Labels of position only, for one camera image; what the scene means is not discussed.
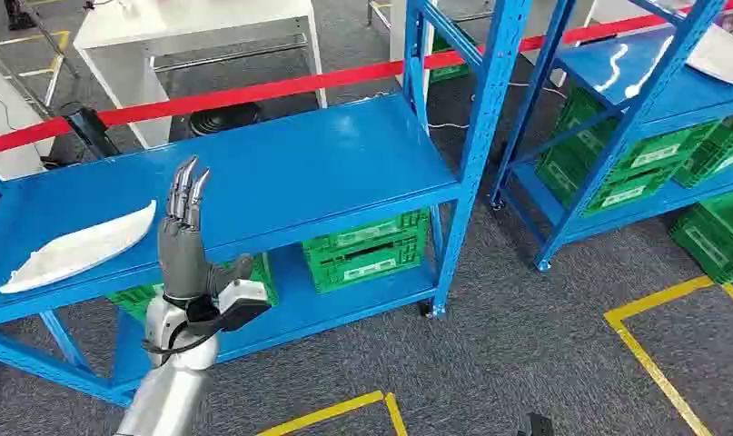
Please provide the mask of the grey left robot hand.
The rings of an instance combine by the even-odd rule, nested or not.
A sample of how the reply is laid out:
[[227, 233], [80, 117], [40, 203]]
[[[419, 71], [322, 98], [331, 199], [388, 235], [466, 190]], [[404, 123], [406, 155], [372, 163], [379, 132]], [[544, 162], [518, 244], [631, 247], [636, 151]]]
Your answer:
[[250, 254], [240, 255], [228, 268], [206, 259], [200, 209], [210, 170], [205, 169], [195, 177], [197, 163], [198, 157], [193, 155], [174, 172], [165, 216], [157, 231], [164, 294], [174, 300], [190, 300], [206, 294], [216, 296], [231, 282], [248, 279], [253, 270]]

